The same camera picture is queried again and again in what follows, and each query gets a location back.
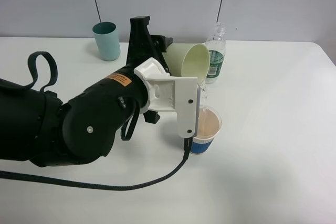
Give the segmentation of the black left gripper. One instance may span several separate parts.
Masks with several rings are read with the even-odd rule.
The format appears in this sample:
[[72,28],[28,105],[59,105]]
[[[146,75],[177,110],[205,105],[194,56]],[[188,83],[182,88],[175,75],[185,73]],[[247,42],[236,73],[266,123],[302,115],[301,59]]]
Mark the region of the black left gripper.
[[150,35],[148,24],[150,16],[137,16],[130,19],[130,38],[126,65],[104,78],[111,80],[113,103],[118,105],[114,113],[123,124],[138,120],[140,110],[149,102],[149,92],[145,81],[134,73],[139,65],[148,59],[157,60],[163,67],[163,73],[170,75],[163,53],[173,38],[162,35]]

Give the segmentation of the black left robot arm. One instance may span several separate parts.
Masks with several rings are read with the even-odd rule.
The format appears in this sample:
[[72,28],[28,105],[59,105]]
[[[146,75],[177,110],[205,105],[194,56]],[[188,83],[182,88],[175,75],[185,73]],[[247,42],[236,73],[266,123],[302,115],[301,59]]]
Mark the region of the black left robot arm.
[[148,16],[130,20],[124,67],[63,103],[44,85],[22,86],[1,80],[1,159],[30,161],[39,167],[88,164],[109,154],[115,134],[131,138],[149,94],[134,69],[163,58],[173,40],[150,35]]

